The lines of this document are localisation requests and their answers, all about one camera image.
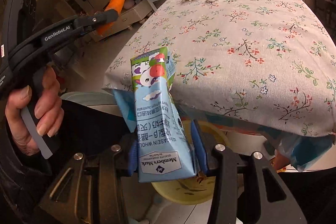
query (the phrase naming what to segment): white label sticker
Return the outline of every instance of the white label sticker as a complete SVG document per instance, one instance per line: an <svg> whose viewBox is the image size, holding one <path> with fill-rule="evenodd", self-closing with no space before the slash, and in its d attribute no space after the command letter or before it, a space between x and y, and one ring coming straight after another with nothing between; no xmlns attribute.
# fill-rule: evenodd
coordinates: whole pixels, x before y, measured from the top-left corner
<svg viewBox="0 0 336 224"><path fill-rule="evenodd" d="M155 151L140 157L139 161L142 172L147 174L164 175L182 168L177 151Z"/></svg>

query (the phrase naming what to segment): desk leg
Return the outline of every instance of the desk leg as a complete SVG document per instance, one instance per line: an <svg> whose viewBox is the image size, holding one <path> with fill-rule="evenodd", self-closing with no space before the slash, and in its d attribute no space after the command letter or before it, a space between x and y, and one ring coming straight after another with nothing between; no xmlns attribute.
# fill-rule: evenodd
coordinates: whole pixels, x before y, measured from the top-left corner
<svg viewBox="0 0 336 224"><path fill-rule="evenodd" d="M155 7L154 3L152 2L152 0L147 0L149 5L152 7L153 11L156 12L157 8Z"/></svg>

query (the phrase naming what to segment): finger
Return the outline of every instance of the finger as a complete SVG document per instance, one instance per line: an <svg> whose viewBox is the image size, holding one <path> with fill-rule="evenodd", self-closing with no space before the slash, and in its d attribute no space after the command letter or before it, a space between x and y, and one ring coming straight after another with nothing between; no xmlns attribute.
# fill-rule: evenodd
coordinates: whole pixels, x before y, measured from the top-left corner
<svg viewBox="0 0 336 224"><path fill-rule="evenodd" d="M30 138L20 116L20 109L29 103L31 96L32 90L29 86L26 86L21 90L13 90L7 100L5 114L11 133L17 141L24 141L24 139Z"/></svg>
<svg viewBox="0 0 336 224"><path fill-rule="evenodd" d="M64 110L61 108L53 126L50 128L50 130L47 133L49 137L52 137L52 136L57 134L57 132L58 132L58 130L59 130L61 124L62 124L63 117L64 117Z"/></svg>
<svg viewBox="0 0 336 224"><path fill-rule="evenodd" d="M61 105L62 100L60 97L58 97L53 107L49 111L47 111L39 120L36 127L36 130L39 135L43 136L50 130L50 128L52 127L52 125L54 124L54 122L58 117L58 114L61 110Z"/></svg>
<svg viewBox="0 0 336 224"><path fill-rule="evenodd" d="M35 117L40 119L46 112L51 110L58 97L59 83L54 82L49 89L45 89L42 92L40 99L37 101L35 106Z"/></svg>
<svg viewBox="0 0 336 224"><path fill-rule="evenodd" d="M55 84L55 82L58 82L56 80L55 71L53 70L53 68L47 66L47 69L45 70L43 74L42 86L43 88L48 90Z"/></svg>

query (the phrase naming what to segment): blue milk carton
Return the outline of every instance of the blue milk carton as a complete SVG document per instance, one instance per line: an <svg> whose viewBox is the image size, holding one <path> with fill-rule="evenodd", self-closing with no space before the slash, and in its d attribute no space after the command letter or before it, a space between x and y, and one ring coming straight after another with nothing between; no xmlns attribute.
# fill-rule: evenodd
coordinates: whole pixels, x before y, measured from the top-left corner
<svg viewBox="0 0 336 224"><path fill-rule="evenodd" d="M175 67L167 47L131 59L139 182L193 177L197 163L169 93Z"/></svg>

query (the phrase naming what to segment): floral pattern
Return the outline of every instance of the floral pattern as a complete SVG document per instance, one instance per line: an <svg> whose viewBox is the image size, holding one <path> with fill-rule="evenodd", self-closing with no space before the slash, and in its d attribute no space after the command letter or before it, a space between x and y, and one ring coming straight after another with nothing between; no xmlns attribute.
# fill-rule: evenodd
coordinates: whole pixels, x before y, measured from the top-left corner
<svg viewBox="0 0 336 224"><path fill-rule="evenodd" d="M181 105L245 120L242 128L335 131L336 47L302 0L167 0L113 60L103 87L131 92L129 60L163 46Z"/></svg>

